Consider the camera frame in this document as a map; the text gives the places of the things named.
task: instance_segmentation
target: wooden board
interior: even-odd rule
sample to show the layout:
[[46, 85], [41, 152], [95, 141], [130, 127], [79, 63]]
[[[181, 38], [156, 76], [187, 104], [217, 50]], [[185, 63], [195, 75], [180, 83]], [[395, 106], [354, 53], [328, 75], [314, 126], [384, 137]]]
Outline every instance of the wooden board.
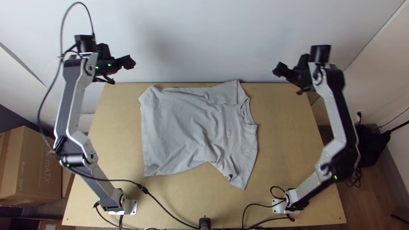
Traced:
[[[211, 164], [167, 176], [143, 177], [141, 114], [138, 97], [151, 85], [167, 87], [210, 87], [210, 83], [127, 83], [106, 85], [97, 108], [90, 139], [99, 155], [99, 165], [110, 179], [128, 179], [146, 186], [174, 215], [197, 225], [206, 215], [212, 227], [241, 227], [242, 212], [250, 203], [271, 205], [271, 186], [297, 186], [313, 172], [323, 147], [307, 97], [297, 96], [290, 84], [245, 83], [251, 98], [251, 113], [258, 124], [259, 153], [245, 191], [235, 188]], [[128, 198], [139, 200], [134, 216], [125, 216], [124, 227], [186, 228], [169, 217], [149, 196], [134, 185], [114, 182]], [[93, 204], [97, 196], [75, 177], [63, 224], [110, 227]], [[103, 215], [117, 223], [119, 216]], [[249, 227], [267, 218], [278, 217], [272, 209], [251, 207], [245, 216]], [[299, 215], [295, 222], [277, 220], [264, 227], [306, 226], [345, 223], [336, 186], [331, 186]]]

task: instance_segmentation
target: white t-shirt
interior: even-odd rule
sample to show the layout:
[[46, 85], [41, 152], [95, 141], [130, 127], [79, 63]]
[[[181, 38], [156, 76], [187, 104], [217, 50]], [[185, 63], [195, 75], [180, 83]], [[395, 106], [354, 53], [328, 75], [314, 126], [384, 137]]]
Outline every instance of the white t-shirt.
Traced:
[[144, 176], [206, 162], [244, 190], [257, 157], [257, 125], [238, 80], [208, 88], [149, 87], [140, 97]]

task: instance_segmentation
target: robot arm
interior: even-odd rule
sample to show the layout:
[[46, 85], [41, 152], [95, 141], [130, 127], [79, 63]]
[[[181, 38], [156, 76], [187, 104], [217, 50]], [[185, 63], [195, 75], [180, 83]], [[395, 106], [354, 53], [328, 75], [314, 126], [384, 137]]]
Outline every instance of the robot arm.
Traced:
[[274, 207], [275, 213], [299, 213], [325, 188], [351, 177], [359, 162], [358, 139], [342, 93], [344, 76], [335, 65], [328, 64], [330, 50], [329, 45], [312, 46], [310, 54], [302, 55], [293, 70], [281, 62], [273, 70], [275, 75], [298, 86], [299, 95], [316, 91], [324, 99], [334, 136], [323, 148], [312, 175], [285, 193], [286, 202]]
[[76, 35], [76, 46], [80, 58], [72, 56], [63, 64], [65, 87], [55, 124], [53, 149], [60, 164], [79, 176], [98, 195], [99, 204], [110, 214], [135, 214], [137, 202], [128, 200], [121, 189], [114, 188], [98, 166], [98, 155], [91, 141], [78, 129], [85, 88], [92, 82], [102, 81], [114, 84], [108, 75], [116, 73], [123, 66], [134, 67], [130, 56], [114, 59], [108, 45], [96, 45], [93, 36]]

